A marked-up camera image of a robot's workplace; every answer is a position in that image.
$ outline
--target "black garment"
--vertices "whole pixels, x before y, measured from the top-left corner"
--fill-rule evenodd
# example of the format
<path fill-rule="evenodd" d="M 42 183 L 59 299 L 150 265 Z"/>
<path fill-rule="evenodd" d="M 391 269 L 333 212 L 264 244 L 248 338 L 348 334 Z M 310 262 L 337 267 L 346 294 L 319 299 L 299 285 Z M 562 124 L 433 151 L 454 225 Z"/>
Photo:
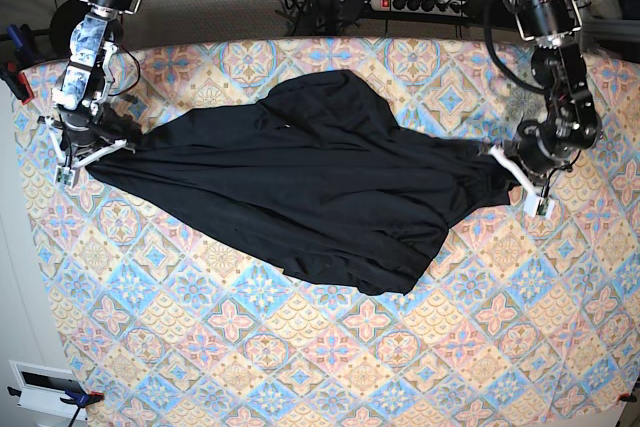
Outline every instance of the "black garment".
<path fill-rule="evenodd" d="M 450 227 L 509 203 L 509 174 L 478 146 L 400 128 L 336 71 L 254 105 L 192 110 L 88 170 L 286 275 L 406 294 Z"/>

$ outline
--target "patterned tablecloth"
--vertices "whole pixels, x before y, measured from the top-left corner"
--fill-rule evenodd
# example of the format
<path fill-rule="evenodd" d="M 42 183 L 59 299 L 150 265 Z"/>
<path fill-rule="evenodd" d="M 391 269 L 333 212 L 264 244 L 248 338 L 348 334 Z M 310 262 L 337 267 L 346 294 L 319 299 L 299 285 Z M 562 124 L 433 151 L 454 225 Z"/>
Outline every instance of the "patterned tablecloth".
<path fill-rule="evenodd" d="M 145 129 L 329 69 L 354 70 L 402 125 L 437 136 L 510 138 L 543 108 L 471 42 L 136 55 L 142 80 L 117 109 Z M 500 55 L 526 76 L 529 52 Z M 124 88 L 135 69 L 115 64 Z M 460 223 L 410 295 L 374 298 L 289 279 L 84 172 L 59 190 L 37 117 L 63 67 L 32 69 L 36 99 L 14 102 L 24 193 L 69 364 L 106 395 L 91 425 L 504 427 L 613 407 L 640 372 L 640 68 L 587 64 L 604 137 L 554 185 L 553 218 L 524 217 L 516 192 Z"/>

